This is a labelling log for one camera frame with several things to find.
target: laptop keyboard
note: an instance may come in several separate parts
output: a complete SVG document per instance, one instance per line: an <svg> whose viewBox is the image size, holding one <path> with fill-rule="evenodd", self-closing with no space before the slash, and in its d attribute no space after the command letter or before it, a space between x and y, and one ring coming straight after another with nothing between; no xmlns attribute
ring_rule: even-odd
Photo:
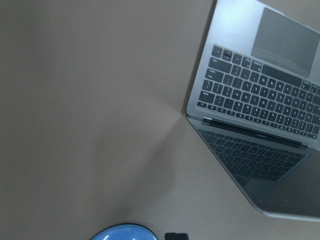
<svg viewBox="0 0 320 240"><path fill-rule="evenodd" d="M202 129L198 132L232 174L246 178L276 182L305 157Z"/></svg>
<svg viewBox="0 0 320 240"><path fill-rule="evenodd" d="M311 139L320 129L318 85L217 45L197 105Z"/></svg>

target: blue round object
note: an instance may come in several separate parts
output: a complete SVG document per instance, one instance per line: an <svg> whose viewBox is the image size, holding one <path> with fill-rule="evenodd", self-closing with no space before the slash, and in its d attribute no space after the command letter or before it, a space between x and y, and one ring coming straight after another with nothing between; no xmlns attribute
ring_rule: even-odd
<svg viewBox="0 0 320 240"><path fill-rule="evenodd" d="M91 240L158 240L158 238L143 226L121 224L99 232Z"/></svg>

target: desk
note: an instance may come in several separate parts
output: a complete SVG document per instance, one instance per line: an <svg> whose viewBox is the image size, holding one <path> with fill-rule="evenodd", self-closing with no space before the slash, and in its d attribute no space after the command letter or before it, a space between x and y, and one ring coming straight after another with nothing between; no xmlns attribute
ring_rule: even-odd
<svg viewBox="0 0 320 240"><path fill-rule="evenodd" d="M286 14L320 29L309 2ZM1 7L1 238L87 240L119 223L160 240L319 238L319 223L254 210L185 119L212 1Z"/></svg>

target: small black object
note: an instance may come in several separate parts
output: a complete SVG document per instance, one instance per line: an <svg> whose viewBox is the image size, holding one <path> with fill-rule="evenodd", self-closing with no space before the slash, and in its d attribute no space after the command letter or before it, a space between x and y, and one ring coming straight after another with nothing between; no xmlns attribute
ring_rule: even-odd
<svg viewBox="0 0 320 240"><path fill-rule="evenodd" d="M175 232L167 232L164 235L165 240L189 240L188 234L186 233L175 233Z"/></svg>

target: silver laptop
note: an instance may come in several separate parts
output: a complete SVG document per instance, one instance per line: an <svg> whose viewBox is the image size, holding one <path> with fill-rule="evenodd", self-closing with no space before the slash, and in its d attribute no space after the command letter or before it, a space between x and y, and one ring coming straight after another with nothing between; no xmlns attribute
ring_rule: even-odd
<svg viewBox="0 0 320 240"><path fill-rule="evenodd" d="M320 33L218 0L187 119L262 213L320 221Z"/></svg>

